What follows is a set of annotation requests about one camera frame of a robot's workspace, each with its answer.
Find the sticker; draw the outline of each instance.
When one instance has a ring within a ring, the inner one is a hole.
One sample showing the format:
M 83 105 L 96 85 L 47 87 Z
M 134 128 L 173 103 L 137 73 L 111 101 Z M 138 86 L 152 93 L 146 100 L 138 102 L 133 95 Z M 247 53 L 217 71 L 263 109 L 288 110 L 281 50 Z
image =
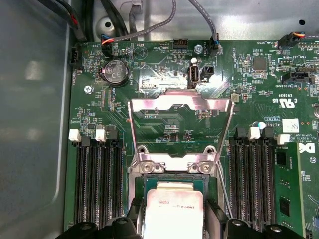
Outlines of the sticker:
M 299 133 L 298 119 L 283 119 L 283 133 Z
M 309 158 L 310 163 L 316 163 L 317 159 L 315 157 Z
M 315 144 L 314 143 L 307 143 L 306 145 L 304 145 L 303 143 L 299 143 L 299 153 L 303 153 L 303 152 L 307 152 L 307 153 L 315 153 Z

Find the black connector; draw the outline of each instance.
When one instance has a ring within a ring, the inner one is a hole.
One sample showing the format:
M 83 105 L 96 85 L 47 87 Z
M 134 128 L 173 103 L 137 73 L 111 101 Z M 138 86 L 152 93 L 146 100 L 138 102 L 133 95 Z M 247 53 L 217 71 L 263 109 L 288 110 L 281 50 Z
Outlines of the black connector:
M 217 34 L 217 40 L 214 41 L 213 37 L 209 40 L 208 51 L 210 56 L 216 56 L 219 49 L 219 35 Z
M 188 69 L 188 88 L 194 89 L 199 81 L 198 66 L 191 65 Z
M 200 79 L 208 82 L 209 78 L 214 75 L 214 73 L 215 71 L 213 66 L 204 66 L 200 73 Z
M 306 82 L 309 84 L 315 83 L 315 76 L 311 72 L 296 71 L 288 72 L 281 76 L 281 83 L 296 83 L 296 82 Z
M 291 32 L 288 35 L 284 35 L 277 43 L 278 49 L 288 48 L 297 45 L 302 38 L 304 38 L 304 32 Z
M 82 70 L 82 52 L 79 49 L 79 46 L 75 46 L 71 48 L 71 54 L 70 54 L 70 65 L 73 67 L 73 69 L 76 70 Z
M 313 231 L 306 228 L 306 239 L 313 239 Z
M 101 41 L 101 50 L 102 50 L 102 53 L 106 57 L 113 57 L 112 44 L 111 43 L 105 43 L 105 44 L 102 45 L 102 41 Z
M 188 39 L 173 40 L 173 49 L 188 49 Z

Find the mounting hole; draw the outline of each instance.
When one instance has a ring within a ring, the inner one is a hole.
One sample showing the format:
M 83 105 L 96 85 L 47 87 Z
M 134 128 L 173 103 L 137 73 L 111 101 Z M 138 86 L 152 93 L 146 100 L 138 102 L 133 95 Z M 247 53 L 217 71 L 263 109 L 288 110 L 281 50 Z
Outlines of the mounting hole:
M 110 26 L 112 26 L 112 24 L 111 24 L 109 21 L 107 21 L 107 22 L 105 23 L 105 27 L 109 28 Z
M 302 20 L 302 19 L 299 20 L 299 25 L 303 26 L 305 25 L 305 23 L 306 23 L 305 20 Z

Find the chip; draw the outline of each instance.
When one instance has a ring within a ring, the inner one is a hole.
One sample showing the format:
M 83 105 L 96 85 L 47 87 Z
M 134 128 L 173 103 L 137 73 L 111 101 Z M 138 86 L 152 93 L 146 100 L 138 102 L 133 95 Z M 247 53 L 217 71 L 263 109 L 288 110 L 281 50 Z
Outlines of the chip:
M 277 155 L 277 164 L 286 166 L 287 165 L 286 153 L 277 152 L 276 155 Z
M 279 199 L 280 212 L 290 217 L 290 202 L 284 198 Z
M 239 102 L 239 94 L 237 93 L 232 93 L 230 95 L 230 99 L 233 101 L 233 102 Z
M 266 71 L 267 61 L 265 57 L 255 57 L 253 60 L 254 71 Z
M 88 124 L 88 129 L 95 129 L 95 124 L 92 124 L 92 123 Z
M 212 116 L 217 116 L 218 115 L 218 110 L 212 110 L 211 111 Z

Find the green circuit board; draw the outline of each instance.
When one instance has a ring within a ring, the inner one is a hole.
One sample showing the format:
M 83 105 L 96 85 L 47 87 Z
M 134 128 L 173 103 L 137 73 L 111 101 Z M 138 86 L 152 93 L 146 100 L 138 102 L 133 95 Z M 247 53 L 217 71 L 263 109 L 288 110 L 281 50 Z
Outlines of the green circuit board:
M 198 44 L 203 47 L 200 54 L 194 52 Z M 129 68 L 129 80 L 120 87 L 110 87 L 100 77 L 100 68 L 112 60 L 104 56 L 100 44 L 79 45 L 79 51 L 83 54 L 83 68 L 74 70 L 72 75 L 69 128 L 78 129 L 82 136 L 91 138 L 95 137 L 95 129 L 101 125 L 118 131 L 121 148 L 118 154 L 122 161 L 122 184 L 119 185 L 122 193 L 121 215 L 125 215 L 129 209 L 127 168 L 134 156 L 128 101 L 132 98 L 155 98 L 166 89 L 187 89 L 187 71 L 191 58 L 195 57 L 200 69 L 204 66 L 214 67 L 214 75 L 198 84 L 196 89 L 205 98 L 231 98 L 235 102 L 221 156 L 227 188 L 227 146 L 237 127 L 248 130 L 263 122 L 274 129 L 275 136 L 290 134 L 290 142 L 295 143 L 297 154 L 293 157 L 294 179 L 288 182 L 290 187 L 281 189 L 283 182 L 276 178 L 277 201 L 281 194 L 286 198 L 295 190 L 294 198 L 301 202 L 297 211 L 304 211 L 304 217 L 283 217 L 278 213 L 277 217 L 284 218 L 278 222 L 301 235 L 304 235 L 304 229 L 308 229 L 313 232 L 314 238 L 319 237 L 319 229 L 315 227 L 315 220 L 319 216 L 319 187 L 316 184 L 319 179 L 319 129 L 318 118 L 314 114 L 315 106 L 319 103 L 319 43 L 304 41 L 284 50 L 278 50 L 276 44 L 275 40 L 222 41 L 218 55 L 210 57 L 207 53 L 208 41 L 190 40 L 185 49 L 174 49 L 173 41 L 112 43 L 114 58 L 122 60 Z M 281 82 L 281 76 L 287 72 L 310 69 L 315 76 L 315 84 Z M 86 86 L 94 89 L 91 94 L 84 92 Z M 202 153 L 208 145 L 217 147 L 226 119 L 221 112 L 193 111 L 184 104 L 174 105 L 167 111 L 140 111 L 134 118 L 138 145 L 146 146 L 151 153 L 169 153 L 175 157 L 186 153 Z M 113 149 L 109 149 L 109 153 L 115 154 Z M 77 148 L 69 143 L 65 229 L 74 223 L 76 162 Z M 113 189 L 109 191 L 108 197 L 111 198 Z

